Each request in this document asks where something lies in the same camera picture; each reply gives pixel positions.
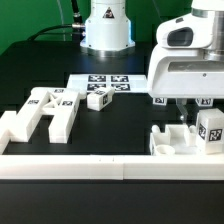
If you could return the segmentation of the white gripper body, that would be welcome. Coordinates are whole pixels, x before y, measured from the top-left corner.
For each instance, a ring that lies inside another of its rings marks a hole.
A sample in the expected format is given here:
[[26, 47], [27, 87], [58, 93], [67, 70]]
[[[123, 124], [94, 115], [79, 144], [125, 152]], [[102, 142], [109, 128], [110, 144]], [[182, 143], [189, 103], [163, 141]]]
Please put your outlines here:
[[224, 98], [224, 13], [162, 23], [148, 70], [153, 98]]

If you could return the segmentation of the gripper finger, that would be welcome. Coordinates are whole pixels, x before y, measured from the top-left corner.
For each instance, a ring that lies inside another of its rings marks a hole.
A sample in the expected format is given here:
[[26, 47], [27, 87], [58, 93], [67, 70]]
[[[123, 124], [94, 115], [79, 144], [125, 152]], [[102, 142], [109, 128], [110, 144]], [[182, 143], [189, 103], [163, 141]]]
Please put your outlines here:
[[186, 122], [187, 121], [187, 116], [188, 116], [188, 111], [186, 108], [186, 104], [187, 104], [187, 100], [184, 98], [178, 98], [176, 100], [176, 106], [179, 109], [181, 115], [180, 115], [180, 120], [182, 122]]

